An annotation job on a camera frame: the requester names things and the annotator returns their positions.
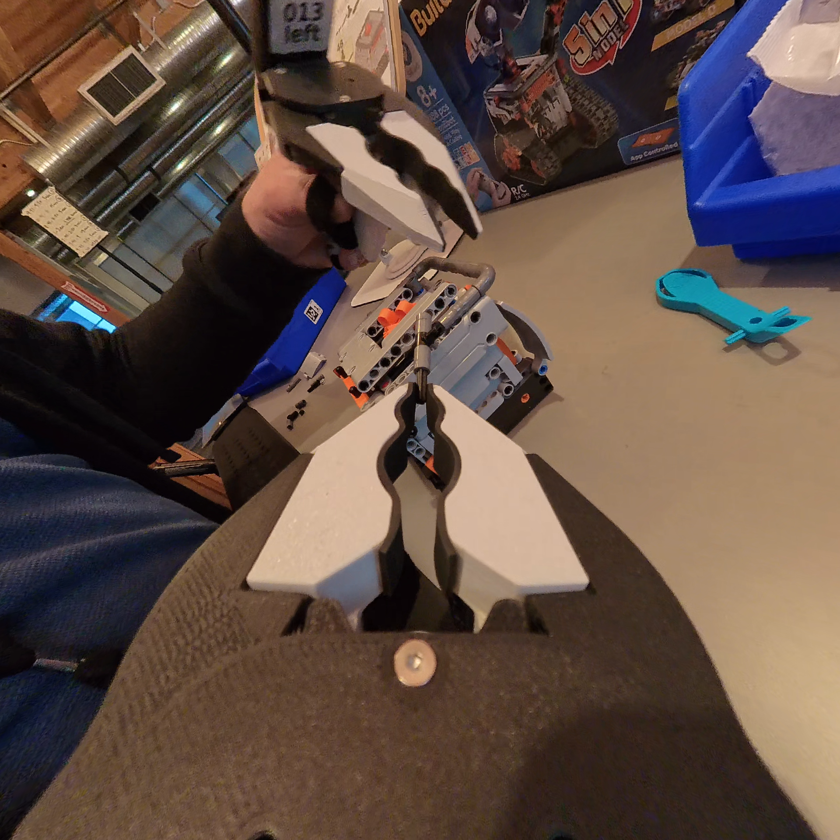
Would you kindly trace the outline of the person's blue trousers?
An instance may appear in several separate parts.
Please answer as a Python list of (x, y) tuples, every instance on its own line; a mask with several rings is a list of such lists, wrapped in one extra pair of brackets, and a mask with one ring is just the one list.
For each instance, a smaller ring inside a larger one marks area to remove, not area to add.
[[(2, 629), (37, 654), (124, 650), (217, 529), (183, 505), (1, 423)], [(98, 714), (101, 689), (29, 668), (2, 678), (1, 804), (27, 810)]]

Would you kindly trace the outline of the white vent grille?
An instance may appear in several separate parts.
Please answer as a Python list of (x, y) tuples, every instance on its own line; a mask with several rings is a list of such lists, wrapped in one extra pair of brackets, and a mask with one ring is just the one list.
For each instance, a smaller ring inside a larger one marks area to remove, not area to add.
[(133, 46), (119, 52), (78, 88), (111, 125), (120, 125), (165, 87), (165, 80)]

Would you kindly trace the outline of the blue bin with tag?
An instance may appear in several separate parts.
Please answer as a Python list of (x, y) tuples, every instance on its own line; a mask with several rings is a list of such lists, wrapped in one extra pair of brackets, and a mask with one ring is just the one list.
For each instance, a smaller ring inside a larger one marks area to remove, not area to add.
[(221, 426), (246, 401), (279, 385), (291, 391), (301, 380), (309, 380), (320, 371), (325, 359), (312, 347), (345, 288), (343, 273), (331, 269), (303, 296), (279, 338), (261, 356), (233, 396), (205, 424), (203, 446), (210, 444)]

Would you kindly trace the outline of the clear plastic bags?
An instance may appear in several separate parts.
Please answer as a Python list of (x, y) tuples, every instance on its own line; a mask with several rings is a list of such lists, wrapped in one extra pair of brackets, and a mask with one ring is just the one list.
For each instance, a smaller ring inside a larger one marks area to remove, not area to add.
[(839, 2), (786, 2), (747, 57), (776, 84), (810, 95), (837, 97)]

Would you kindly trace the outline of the grey toy brick model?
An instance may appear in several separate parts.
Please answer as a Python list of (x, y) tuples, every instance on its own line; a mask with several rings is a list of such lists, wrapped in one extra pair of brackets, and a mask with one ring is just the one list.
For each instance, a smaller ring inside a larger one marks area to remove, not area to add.
[(494, 299), (486, 264), (427, 257), (351, 335), (334, 373), (361, 411), (415, 382), (421, 327), (426, 372), (503, 434), (510, 434), (553, 390), (553, 352), (544, 332), (521, 311)]

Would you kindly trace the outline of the teal brick separator tool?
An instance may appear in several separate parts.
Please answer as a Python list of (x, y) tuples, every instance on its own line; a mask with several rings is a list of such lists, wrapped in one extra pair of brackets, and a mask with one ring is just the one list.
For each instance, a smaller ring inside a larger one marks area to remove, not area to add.
[(764, 344), (798, 329), (812, 320), (795, 316), (789, 308), (765, 311), (719, 288), (711, 274), (701, 269), (673, 269), (656, 280), (655, 294), (661, 306), (698, 314), (727, 329), (724, 340), (733, 345), (746, 340)]

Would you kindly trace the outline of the white hanging panel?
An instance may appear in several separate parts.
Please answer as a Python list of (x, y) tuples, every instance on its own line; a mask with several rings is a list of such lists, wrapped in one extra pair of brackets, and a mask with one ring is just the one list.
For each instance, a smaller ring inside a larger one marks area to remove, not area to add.
[(20, 210), (78, 257), (87, 256), (109, 232), (78, 210), (53, 185), (48, 185)]

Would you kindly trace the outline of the robot kit box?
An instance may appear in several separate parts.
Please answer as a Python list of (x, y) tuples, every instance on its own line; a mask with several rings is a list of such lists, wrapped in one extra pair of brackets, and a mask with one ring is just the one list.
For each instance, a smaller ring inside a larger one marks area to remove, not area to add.
[(742, 6), (400, 2), (406, 92), (484, 213), (678, 154), (679, 86)]

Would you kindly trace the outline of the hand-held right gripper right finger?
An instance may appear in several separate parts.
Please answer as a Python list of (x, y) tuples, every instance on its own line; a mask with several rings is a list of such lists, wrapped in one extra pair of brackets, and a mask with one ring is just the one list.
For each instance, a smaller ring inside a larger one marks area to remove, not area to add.
[(526, 452), (438, 385), (427, 387), (437, 503), (434, 567), (475, 619), (495, 604), (581, 592), (590, 578)]

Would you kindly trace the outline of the silver ventilation duct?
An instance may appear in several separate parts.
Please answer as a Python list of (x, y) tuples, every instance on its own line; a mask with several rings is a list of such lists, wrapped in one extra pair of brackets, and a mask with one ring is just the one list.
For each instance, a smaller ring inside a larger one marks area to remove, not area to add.
[(209, 2), (200, 3), (163, 36), (161, 44), (142, 54), (145, 63), (164, 80), (162, 89), (118, 124), (89, 102), (79, 104), (47, 133), (46, 144), (23, 153), (23, 164), (56, 188), (66, 190), (229, 48), (242, 50)]

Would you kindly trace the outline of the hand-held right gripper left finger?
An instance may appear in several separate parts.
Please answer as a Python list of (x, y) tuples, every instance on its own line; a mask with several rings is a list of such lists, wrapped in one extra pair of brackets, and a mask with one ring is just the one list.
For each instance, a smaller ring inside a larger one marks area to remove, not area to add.
[(393, 593), (404, 564), (394, 482), (408, 433), (409, 389), (400, 387), (316, 447), (248, 587), (332, 598), (347, 613)]

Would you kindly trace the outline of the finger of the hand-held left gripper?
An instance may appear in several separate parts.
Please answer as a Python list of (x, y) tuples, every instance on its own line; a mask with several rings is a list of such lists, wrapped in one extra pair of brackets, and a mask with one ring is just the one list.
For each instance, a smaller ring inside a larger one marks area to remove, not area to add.
[(445, 143), (423, 114), (383, 111), (373, 134), (375, 156), (422, 198), (435, 203), (472, 239), (480, 216)]
[(319, 160), (339, 174), (340, 193), (356, 212), (360, 247), (372, 248), (382, 238), (373, 232), (375, 225), (394, 231), (415, 245), (445, 247), (440, 220), (445, 212), (422, 198), (375, 156), (373, 137), (369, 139), (360, 129), (337, 122), (310, 125), (305, 136)]

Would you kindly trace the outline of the person's left forearm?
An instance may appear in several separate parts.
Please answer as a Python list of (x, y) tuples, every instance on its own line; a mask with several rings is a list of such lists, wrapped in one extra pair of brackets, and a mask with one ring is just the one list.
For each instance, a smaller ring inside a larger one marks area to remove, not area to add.
[(242, 200), (190, 247), (172, 288), (112, 332), (2, 310), (2, 421), (48, 453), (208, 507), (151, 465), (234, 393), (327, 270), (266, 246)]

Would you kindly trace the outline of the blue plastic bin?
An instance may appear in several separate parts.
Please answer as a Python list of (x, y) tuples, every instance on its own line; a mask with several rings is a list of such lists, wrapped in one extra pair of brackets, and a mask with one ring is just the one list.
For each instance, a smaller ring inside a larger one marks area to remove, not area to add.
[(677, 102), (689, 220), (699, 246), (740, 259), (838, 252), (838, 165), (774, 174), (753, 111), (771, 80), (748, 57), (782, 1), (746, 2), (680, 84)]

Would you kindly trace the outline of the person's left hand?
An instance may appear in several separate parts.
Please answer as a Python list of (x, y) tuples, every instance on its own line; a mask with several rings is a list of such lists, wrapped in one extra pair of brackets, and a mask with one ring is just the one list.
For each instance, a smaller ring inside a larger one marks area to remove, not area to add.
[(307, 212), (316, 179), (315, 173), (275, 154), (259, 170), (241, 207), (252, 232), (281, 257), (301, 268), (329, 269), (329, 239)]

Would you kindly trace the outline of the purple cloth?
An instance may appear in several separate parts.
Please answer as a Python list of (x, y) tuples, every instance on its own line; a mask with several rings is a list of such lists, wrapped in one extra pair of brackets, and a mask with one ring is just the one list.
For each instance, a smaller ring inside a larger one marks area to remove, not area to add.
[(839, 97), (796, 91), (772, 82), (749, 120), (773, 175), (839, 165)]

